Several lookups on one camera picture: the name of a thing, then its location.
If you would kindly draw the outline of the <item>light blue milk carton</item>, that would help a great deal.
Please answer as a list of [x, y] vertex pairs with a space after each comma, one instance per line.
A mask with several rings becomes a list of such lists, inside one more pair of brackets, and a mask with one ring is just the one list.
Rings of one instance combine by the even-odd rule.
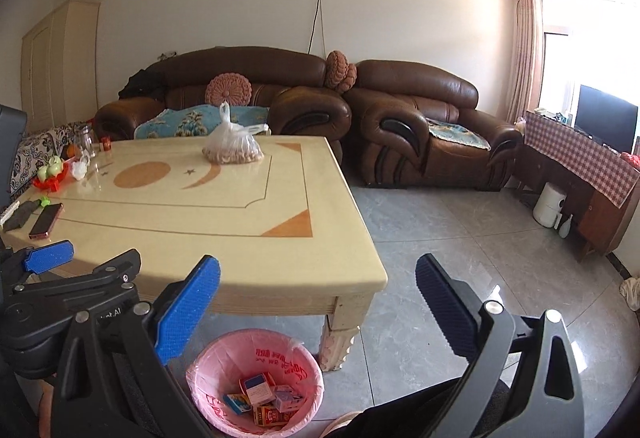
[[224, 403], [236, 415], [242, 415], [253, 411], [253, 406], [250, 404], [250, 400], [248, 400], [247, 396], [243, 394], [224, 395]]

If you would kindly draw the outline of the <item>white blue medicine box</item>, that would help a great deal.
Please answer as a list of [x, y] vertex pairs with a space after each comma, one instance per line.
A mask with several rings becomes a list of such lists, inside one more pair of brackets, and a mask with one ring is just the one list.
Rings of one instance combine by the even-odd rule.
[[274, 381], [269, 373], [258, 373], [239, 380], [243, 395], [246, 395], [253, 408], [263, 406], [274, 399], [272, 388]]

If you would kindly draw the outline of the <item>purple gold small box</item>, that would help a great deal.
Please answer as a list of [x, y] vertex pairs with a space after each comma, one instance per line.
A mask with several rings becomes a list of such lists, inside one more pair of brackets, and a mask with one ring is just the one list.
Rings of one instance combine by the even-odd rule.
[[272, 403], [280, 413], [297, 412], [306, 398], [290, 385], [277, 385], [272, 388]]

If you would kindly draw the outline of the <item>blue yellow small box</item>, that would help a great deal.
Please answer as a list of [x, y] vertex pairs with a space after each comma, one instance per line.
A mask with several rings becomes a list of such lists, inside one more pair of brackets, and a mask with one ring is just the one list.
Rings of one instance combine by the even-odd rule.
[[254, 409], [254, 424], [261, 428], [282, 427], [290, 421], [294, 412], [281, 412], [272, 404]]

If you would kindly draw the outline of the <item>pink lined trash bin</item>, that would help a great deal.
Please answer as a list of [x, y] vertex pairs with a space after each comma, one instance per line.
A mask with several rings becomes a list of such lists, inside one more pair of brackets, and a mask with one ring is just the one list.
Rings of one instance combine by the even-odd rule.
[[297, 340], [267, 330], [224, 334], [186, 370], [191, 398], [229, 437], [289, 437], [320, 409], [323, 376]]

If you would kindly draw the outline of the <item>smartphone on table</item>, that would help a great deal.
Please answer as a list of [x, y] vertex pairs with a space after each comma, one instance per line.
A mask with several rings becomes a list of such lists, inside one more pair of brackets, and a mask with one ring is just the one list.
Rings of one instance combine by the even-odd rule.
[[28, 233], [30, 239], [47, 239], [64, 206], [62, 203], [49, 204], [43, 208], [35, 224]]

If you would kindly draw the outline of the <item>dark wallet on table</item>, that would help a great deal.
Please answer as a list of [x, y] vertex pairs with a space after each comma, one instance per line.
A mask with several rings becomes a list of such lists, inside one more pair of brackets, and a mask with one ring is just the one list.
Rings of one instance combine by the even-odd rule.
[[21, 228], [39, 207], [39, 199], [26, 201], [19, 205], [14, 213], [9, 216], [9, 219], [2, 225], [2, 230], [9, 232]]

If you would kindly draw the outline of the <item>red fruit tray with apples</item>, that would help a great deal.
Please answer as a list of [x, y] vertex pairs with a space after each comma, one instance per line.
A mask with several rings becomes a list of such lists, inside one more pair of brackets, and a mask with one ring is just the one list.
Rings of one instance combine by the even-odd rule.
[[40, 166], [36, 176], [32, 179], [32, 185], [38, 190], [57, 192], [70, 170], [70, 164], [63, 161], [60, 156], [52, 156], [47, 164]]

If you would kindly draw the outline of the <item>white crumpled bag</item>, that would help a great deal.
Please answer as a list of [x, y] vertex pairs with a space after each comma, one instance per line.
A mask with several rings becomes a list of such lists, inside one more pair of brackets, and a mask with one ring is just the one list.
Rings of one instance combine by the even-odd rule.
[[88, 163], [87, 161], [72, 161], [70, 163], [70, 175], [76, 180], [81, 181], [87, 176]]

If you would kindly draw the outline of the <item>glass teapot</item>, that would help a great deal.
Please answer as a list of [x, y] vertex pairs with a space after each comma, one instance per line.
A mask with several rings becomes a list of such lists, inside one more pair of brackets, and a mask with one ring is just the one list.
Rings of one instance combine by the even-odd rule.
[[77, 145], [89, 158], [95, 158], [100, 150], [100, 144], [93, 127], [90, 124], [82, 124], [77, 130]]

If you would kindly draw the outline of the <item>small red cup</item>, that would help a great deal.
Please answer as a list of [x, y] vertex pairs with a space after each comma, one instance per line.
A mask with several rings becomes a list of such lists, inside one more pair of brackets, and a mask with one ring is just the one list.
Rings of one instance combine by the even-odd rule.
[[103, 137], [101, 139], [101, 144], [102, 144], [102, 150], [104, 150], [104, 152], [108, 152], [112, 149], [112, 142], [109, 137]]

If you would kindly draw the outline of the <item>white air fryer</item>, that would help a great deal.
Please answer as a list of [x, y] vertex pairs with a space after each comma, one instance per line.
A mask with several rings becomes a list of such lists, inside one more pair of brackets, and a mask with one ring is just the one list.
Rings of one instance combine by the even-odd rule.
[[547, 182], [533, 210], [535, 221], [544, 228], [557, 229], [562, 218], [566, 193], [557, 185]]

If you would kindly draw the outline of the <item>cream wardrobe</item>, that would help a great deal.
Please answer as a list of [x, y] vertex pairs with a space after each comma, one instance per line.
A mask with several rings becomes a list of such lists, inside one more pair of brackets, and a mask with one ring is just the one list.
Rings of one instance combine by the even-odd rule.
[[67, 1], [23, 37], [21, 100], [29, 132], [88, 121], [98, 110], [99, 10], [96, 2]]

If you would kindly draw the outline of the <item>blue floral sofa cover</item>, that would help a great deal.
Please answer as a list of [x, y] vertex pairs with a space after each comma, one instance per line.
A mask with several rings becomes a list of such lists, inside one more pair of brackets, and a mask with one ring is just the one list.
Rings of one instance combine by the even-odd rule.
[[[268, 113], [268, 107], [232, 106], [230, 120], [241, 126], [267, 124]], [[206, 137], [220, 123], [220, 110], [213, 105], [203, 104], [185, 109], [168, 108], [134, 129], [134, 139]]]

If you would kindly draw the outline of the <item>black clothing on sofa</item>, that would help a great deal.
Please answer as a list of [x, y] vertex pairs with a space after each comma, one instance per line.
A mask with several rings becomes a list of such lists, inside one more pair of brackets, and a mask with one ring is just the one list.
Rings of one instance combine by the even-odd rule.
[[118, 92], [119, 100], [127, 98], [152, 98], [155, 101], [163, 101], [168, 91], [168, 84], [161, 72], [151, 72], [140, 69], [128, 79], [126, 86]]

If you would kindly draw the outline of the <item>checkered cloth tv cabinet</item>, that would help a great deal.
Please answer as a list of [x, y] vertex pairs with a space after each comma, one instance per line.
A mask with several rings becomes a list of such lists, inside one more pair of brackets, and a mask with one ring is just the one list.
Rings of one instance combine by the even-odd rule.
[[514, 178], [539, 193], [552, 183], [566, 194], [563, 215], [585, 240], [582, 252], [612, 253], [639, 204], [639, 170], [618, 153], [547, 116], [526, 112]]

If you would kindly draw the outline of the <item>plastic bag of peanuts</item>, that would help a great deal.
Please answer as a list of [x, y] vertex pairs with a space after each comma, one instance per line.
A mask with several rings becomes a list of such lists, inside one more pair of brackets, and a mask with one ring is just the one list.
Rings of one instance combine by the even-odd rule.
[[260, 161], [264, 157], [256, 135], [269, 132], [265, 123], [242, 126], [231, 120], [231, 106], [219, 106], [220, 124], [206, 138], [202, 148], [205, 158], [216, 165], [240, 165]]

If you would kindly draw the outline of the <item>cream coffee table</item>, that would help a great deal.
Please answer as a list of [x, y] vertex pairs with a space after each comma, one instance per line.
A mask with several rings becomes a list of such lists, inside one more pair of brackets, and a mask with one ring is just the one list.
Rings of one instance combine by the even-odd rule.
[[50, 196], [62, 211], [49, 241], [67, 239], [75, 250], [60, 274], [135, 249], [138, 291], [152, 300], [213, 256], [221, 282], [210, 310], [320, 315], [319, 363], [337, 370], [386, 271], [326, 139], [258, 142], [259, 161], [220, 166], [200, 138], [115, 142], [85, 179], [66, 178]]

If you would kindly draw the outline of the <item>round pink cushion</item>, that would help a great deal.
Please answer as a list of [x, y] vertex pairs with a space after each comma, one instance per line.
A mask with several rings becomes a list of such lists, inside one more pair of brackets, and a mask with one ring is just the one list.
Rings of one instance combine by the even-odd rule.
[[237, 72], [224, 72], [209, 81], [205, 89], [205, 103], [221, 106], [247, 106], [252, 99], [253, 89], [248, 80]]

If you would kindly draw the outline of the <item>black television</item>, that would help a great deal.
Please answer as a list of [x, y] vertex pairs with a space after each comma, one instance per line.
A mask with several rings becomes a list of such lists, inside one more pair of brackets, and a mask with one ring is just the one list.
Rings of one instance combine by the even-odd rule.
[[618, 153], [630, 153], [636, 138], [638, 112], [637, 105], [582, 84], [574, 127]]

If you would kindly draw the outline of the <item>pink curtain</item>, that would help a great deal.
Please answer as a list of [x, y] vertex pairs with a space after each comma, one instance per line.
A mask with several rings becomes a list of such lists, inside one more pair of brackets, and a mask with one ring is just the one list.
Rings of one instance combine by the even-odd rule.
[[512, 68], [506, 94], [506, 120], [514, 123], [540, 97], [544, 70], [542, 0], [518, 0], [516, 5]]

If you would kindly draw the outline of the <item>brown leather long sofa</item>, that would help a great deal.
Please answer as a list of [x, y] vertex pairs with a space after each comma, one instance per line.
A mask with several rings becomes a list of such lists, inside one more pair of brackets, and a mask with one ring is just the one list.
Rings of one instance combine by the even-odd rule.
[[337, 159], [352, 112], [329, 86], [323, 58], [265, 46], [217, 46], [160, 60], [129, 78], [118, 99], [93, 119], [100, 137], [131, 140], [134, 130], [165, 109], [227, 103], [267, 109], [275, 135], [326, 138]]

